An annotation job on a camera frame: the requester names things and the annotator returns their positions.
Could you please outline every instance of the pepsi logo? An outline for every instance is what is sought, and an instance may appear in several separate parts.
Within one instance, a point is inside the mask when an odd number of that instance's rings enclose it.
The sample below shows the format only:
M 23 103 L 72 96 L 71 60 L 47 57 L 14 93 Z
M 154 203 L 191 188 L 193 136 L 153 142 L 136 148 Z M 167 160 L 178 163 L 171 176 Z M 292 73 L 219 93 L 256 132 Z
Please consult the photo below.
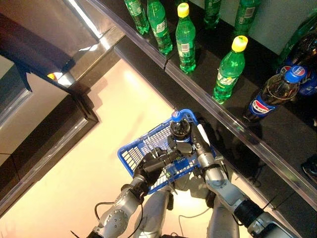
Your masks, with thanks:
M 173 112 L 172 116 L 173 117 L 178 117 L 180 115 L 180 112 L 179 111 L 175 111 Z
M 300 66 L 293 67 L 292 71 L 297 76 L 302 76 L 305 74 L 305 69 Z
M 260 101 L 258 100 L 254 100 L 252 103 L 252 107 L 254 110 L 257 111 L 258 114 L 265 114 L 268 113 L 270 111 L 269 108 L 267 108 L 266 106 L 264 106 Z
M 287 71 L 289 71 L 290 70 L 290 68 L 291 68 L 291 66 L 284 66 L 283 68 L 281 68 L 281 71 L 280 71 L 280 73 L 286 73 Z

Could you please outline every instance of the plastic basket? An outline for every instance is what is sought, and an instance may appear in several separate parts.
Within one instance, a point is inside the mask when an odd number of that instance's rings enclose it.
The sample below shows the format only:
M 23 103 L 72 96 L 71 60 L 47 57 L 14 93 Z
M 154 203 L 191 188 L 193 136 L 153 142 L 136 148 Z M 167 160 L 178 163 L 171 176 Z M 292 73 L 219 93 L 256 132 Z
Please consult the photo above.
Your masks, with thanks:
M 198 124 L 197 119 L 191 110 L 183 109 L 180 112 L 182 117 L 187 121 L 193 122 L 196 125 Z M 131 176 L 133 176 L 133 171 L 142 160 L 143 156 L 151 152 L 155 147 L 170 151 L 167 144 L 167 137 L 170 135 L 170 121 L 171 118 L 118 150 L 118 157 Z M 167 165 L 160 174 L 157 182 L 150 187 L 149 194 L 189 173 L 195 166 L 198 166 L 198 162 L 192 157 L 182 157 L 172 164 Z

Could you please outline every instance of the soda bottle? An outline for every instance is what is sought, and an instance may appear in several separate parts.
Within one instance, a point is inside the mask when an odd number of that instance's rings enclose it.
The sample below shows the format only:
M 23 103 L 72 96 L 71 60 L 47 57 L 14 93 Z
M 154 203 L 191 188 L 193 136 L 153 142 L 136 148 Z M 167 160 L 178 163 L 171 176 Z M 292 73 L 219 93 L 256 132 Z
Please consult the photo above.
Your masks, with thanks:
M 188 142 L 190 140 L 190 124 L 186 119 L 182 118 L 179 111 L 172 113 L 172 121 L 170 122 L 169 130 L 177 141 Z
M 219 22 L 221 0 L 205 0 L 204 23 L 206 29 L 214 29 Z
M 167 55 L 173 49 L 167 26 L 165 9 L 159 0 L 148 0 L 148 18 L 153 34 L 158 42 L 158 49 Z
M 317 29 L 302 37 L 294 46 L 283 65 L 317 65 Z
M 261 0 L 240 0 L 234 24 L 235 36 L 248 35 L 260 3 Z
M 222 59 L 216 80 L 216 86 L 213 89 L 213 98 L 222 104 L 231 94 L 232 89 L 245 65 L 243 51 L 248 43 L 245 36 L 237 36 L 232 43 L 232 50 Z
M 274 75 L 249 103 L 243 117 L 249 122 L 256 122 L 266 117 L 297 94 L 300 81 L 305 76 L 305 69 L 298 65 L 291 67 L 286 73 Z
M 303 96 L 311 96 L 317 93 L 317 72 L 315 70 L 307 71 L 307 76 L 300 83 L 298 93 Z
M 189 6 L 187 3 L 181 3 L 177 7 L 179 16 L 176 28 L 176 42 L 180 59 L 180 68 L 185 73 L 193 71 L 196 67 L 195 61 L 195 36 L 196 30 L 194 24 L 189 18 Z
M 281 54 L 278 56 L 274 62 L 274 68 L 278 68 L 284 60 L 287 58 L 288 54 L 291 52 L 295 44 L 308 32 L 314 30 L 317 27 L 317 9 L 314 9 L 312 13 L 306 18 L 305 21 L 297 28 L 291 39 L 287 42 Z
M 140 0 L 124 0 L 138 32 L 144 35 L 149 32 L 149 22 L 145 16 Z

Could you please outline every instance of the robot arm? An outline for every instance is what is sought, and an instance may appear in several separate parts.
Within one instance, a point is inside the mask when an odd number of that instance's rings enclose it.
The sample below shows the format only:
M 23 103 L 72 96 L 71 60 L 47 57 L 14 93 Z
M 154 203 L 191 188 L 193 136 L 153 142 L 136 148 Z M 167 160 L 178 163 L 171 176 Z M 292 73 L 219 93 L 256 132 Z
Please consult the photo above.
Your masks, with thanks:
M 177 151 L 167 154 L 156 148 L 153 153 L 148 153 L 137 166 L 133 180 L 121 188 L 120 195 L 114 205 L 100 217 L 99 224 L 93 228 L 87 238 L 116 238 L 127 228 L 131 215 L 148 194 L 159 178 L 162 169 L 172 163 L 179 153 Z
M 234 214 L 248 232 L 256 238 L 295 238 L 271 214 L 264 212 L 245 193 L 233 185 L 220 165 L 215 163 L 208 140 L 194 124 L 191 125 L 192 143 L 197 160 L 203 168 L 208 189 L 214 192 L 222 204 Z

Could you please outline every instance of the green soda bottle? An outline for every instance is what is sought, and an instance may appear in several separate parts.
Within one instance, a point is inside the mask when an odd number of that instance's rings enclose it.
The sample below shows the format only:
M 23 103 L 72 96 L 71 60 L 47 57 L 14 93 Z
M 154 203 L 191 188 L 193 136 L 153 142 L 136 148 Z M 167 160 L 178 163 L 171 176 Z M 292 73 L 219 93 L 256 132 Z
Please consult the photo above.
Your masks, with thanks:
M 173 49 L 167 26 L 165 9 L 159 0 L 148 0 L 148 18 L 153 34 L 158 42 L 158 49 L 167 55 Z
M 140 0 L 124 0 L 138 32 L 144 35 L 149 32 L 149 22 L 145 16 Z
M 254 17 L 257 13 L 261 0 L 240 0 L 236 21 L 234 24 L 234 35 L 247 36 Z
M 177 7 L 179 16 L 176 28 L 176 42 L 180 59 L 180 68 L 185 73 L 193 71 L 196 67 L 195 62 L 195 35 L 194 24 L 189 18 L 189 6 L 181 3 Z
M 304 36 L 306 33 L 316 29 L 317 27 L 317 8 L 309 14 L 309 16 L 302 22 L 302 24 L 297 28 L 291 39 L 286 43 L 281 54 L 278 56 L 273 64 L 273 68 L 277 69 L 284 60 L 287 58 L 288 54 L 293 49 L 294 45 Z
M 245 65 L 243 51 L 248 43 L 245 36 L 237 36 L 232 43 L 232 50 L 222 59 L 216 80 L 216 86 L 213 89 L 213 98 L 222 104 L 230 98 L 232 89 Z
M 204 23 L 206 29 L 214 29 L 219 22 L 221 0 L 205 0 Z

